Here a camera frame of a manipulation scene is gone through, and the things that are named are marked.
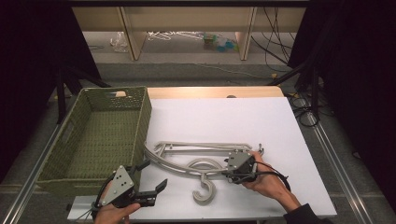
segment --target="small box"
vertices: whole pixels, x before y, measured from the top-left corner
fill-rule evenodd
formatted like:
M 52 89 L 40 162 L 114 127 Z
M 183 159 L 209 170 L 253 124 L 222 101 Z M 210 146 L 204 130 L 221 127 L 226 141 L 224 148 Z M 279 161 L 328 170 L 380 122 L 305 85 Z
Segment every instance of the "small box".
M 62 196 L 98 194 L 120 165 L 143 161 L 150 115 L 146 87 L 82 89 L 51 145 L 37 185 Z M 140 172 L 133 181 L 138 189 Z

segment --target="human hand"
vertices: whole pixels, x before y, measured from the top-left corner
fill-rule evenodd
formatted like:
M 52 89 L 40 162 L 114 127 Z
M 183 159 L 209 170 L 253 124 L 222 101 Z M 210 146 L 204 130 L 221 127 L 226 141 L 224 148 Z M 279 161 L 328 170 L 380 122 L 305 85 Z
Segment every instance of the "human hand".
M 102 198 L 105 197 L 110 185 L 111 182 L 107 184 L 106 189 L 101 196 Z M 129 215 L 137 211 L 139 208 L 139 203 L 133 203 L 124 208 L 117 208 L 110 203 L 106 206 L 103 206 L 99 210 L 98 214 L 96 215 L 94 224 L 118 224 L 122 219 L 123 223 L 129 224 Z
M 250 151 L 255 161 L 257 162 L 258 172 L 271 172 L 273 171 L 270 164 L 265 163 L 262 160 L 262 155 L 256 151 Z M 259 192 L 261 195 L 277 200 L 287 212 L 300 207 L 300 203 L 297 198 L 285 187 L 282 181 L 275 175 L 258 175 L 256 180 L 253 182 L 245 182 L 242 185 L 254 191 Z

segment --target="gray floor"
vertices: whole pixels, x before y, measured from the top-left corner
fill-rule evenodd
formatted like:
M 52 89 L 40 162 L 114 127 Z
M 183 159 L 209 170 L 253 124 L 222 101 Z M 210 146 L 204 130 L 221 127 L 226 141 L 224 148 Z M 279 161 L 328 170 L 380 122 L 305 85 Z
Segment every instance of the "gray floor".
M 217 52 L 214 49 L 205 49 L 199 40 L 173 35 L 171 40 L 167 41 L 160 39 L 147 41 L 140 60 L 132 62 L 128 53 L 115 53 L 109 46 L 109 39 L 114 38 L 115 34 L 87 33 L 85 36 L 89 45 L 103 46 L 102 49 L 92 47 L 92 55 L 97 62 L 103 80 L 112 86 L 254 86 L 269 83 L 272 80 L 270 78 L 272 74 L 278 76 L 283 74 L 271 70 L 265 65 L 262 50 L 253 43 L 250 46 L 248 60 L 242 62 L 236 51 Z M 232 34 L 223 34 L 223 36 L 234 38 Z M 254 36 L 263 45 L 266 45 L 262 34 Z M 282 36 L 283 42 L 292 46 L 292 38 L 287 37 L 289 34 Z M 273 44 L 270 46 L 276 55 L 283 57 L 278 46 Z M 288 70 L 274 58 L 267 58 L 267 62 L 275 69 Z M 281 89 L 285 93 L 294 92 L 295 80 L 296 77 L 282 83 Z M 83 85 L 88 87 L 92 84 L 83 82 Z M 321 99 L 320 103 L 326 105 L 325 99 Z M 325 106 L 320 109 L 320 112 L 320 123 L 337 155 L 345 165 L 352 183 L 362 197 L 373 223 L 396 223 L 394 212 L 370 177 L 368 170 L 359 159 L 352 156 L 354 148 L 337 118 L 329 116 L 332 113 L 331 108 Z M 0 185 L 1 218 L 7 213 L 34 167 L 35 161 L 50 139 L 56 120 L 56 99 L 51 97 L 48 109 L 36 127 L 30 144 L 15 160 L 6 179 Z M 331 220 L 334 223 L 358 223 L 314 129 L 301 125 L 301 131 L 338 213 Z M 36 189 L 24 209 L 20 223 L 70 223 L 66 220 L 68 215 L 66 207 L 72 202 L 73 198 L 58 198 Z M 266 223 L 277 224 L 285 223 L 285 221 L 282 219 L 270 220 Z

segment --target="sleeve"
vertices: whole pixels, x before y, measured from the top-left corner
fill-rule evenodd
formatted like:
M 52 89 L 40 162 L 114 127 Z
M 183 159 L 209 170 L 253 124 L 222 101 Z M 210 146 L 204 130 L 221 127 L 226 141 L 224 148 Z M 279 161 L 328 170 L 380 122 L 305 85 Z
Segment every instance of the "sleeve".
M 312 211 L 311 206 L 309 204 L 305 204 L 290 213 L 287 213 L 284 218 L 286 219 L 288 224 L 319 224 L 319 223 L 327 223 L 332 224 L 328 219 L 320 219 L 318 218 L 314 211 Z

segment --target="metal hook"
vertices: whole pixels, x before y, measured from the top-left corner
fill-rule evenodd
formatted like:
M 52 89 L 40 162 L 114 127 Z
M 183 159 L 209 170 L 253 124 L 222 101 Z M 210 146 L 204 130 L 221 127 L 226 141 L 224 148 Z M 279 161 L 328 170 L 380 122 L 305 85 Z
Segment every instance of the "metal hook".
M 216 195 L 216 186 L 207 178 L 206 174 L 201 174 L 201 187 L 207 188 L 209 193 L 203 196 L 198 190 L 195 190 L 192 192 L 192 196 L 198 204 L 207 205 Z

